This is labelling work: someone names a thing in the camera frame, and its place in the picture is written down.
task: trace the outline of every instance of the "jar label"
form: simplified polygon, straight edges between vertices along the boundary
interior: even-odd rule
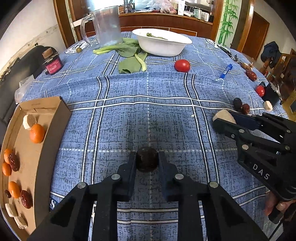
[[[61,62],[59,61],[59,59],[56,59],[55,61],[53,61],[49,65],[46,65],[46,68],[50,74],[56,73],[56,71],[59,70],[61,67],[62,67],[62,65],[61,65]]]

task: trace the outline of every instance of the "tomato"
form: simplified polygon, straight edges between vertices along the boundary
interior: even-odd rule
[[[263,97],[265,95],[265,88],[262,85],[257,86],[255,91],[260,97]]]
[[[175,62],[175,69],[178,72],[188,72],[190,70],[190,63],[185,59],[180,59]]]

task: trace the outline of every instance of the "plastic pitcher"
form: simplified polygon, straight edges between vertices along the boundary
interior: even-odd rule
[[[92,46],[95,42],[91,42],[85,33],[85,23],[91,20],[93,20],[94,29],[96,31],[98,47],[122,42],[118,6],[93,11],[81,20],[80,31],[82,38]]]

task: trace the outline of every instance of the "blue tablecloth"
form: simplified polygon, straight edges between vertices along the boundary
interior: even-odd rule
[[[131,32],[123,36],[136,38]],[[134,74],[118,73],[123,58],[117,52],[98,56],[96,46],[81,41],[60,54],[64,67],[57,74],[43,72],[35,80],[24,100],[61,96],[72,110],[53,172],[51,208],[77,183],[100,182],[132,150],[151,146],[193,180],[220,183],[263,229],[266,188],[237,163],[235,142],[213,130],[212,118],[221,109],[232,110],[236,97],[250,105],[251,114],[265,112],[254,88],[267,81],[257,70],[259,79],[250,81],[212,41],[189,38],[193,44],[180,55],[149,55],[148,70]],[[178,59],[191,63],[189,73],[174,69]],[[233,70],[220,79],[230,63]],[[280,105],[272,114],[287,118]],[[118,203],[118,240],[177,240],[177,210],[177,203],[165,203],[161,195],[158,170],[137,173],[132,200]]]

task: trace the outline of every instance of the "white chunk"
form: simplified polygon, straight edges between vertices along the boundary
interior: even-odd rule
[[[17,212],[13,204],[5,203],[5,208],[8,213],[8,216],[10,216],[11,218],[14,218],[17,216]]]
[[[273,110],[272,104],[268,100],[264,102],[263,107],[268,112]]]
[[[217,118],[229,121],[229,122],[231,122],[233,124],[236,124],[235,119],[233,118],[233,116],[227,110],[220,110],[219,112],[217,112],[215,114],[215,116],[213,117],[213,121],[216,120]]]
[[[34,115],[25,115],[22,124],[26,130],[30,130],[35,125],[36,119]]]
[[[26,229],[28,227],[26,221],[22,217],[15,217],[15,222],[17,223],[19,229]]]

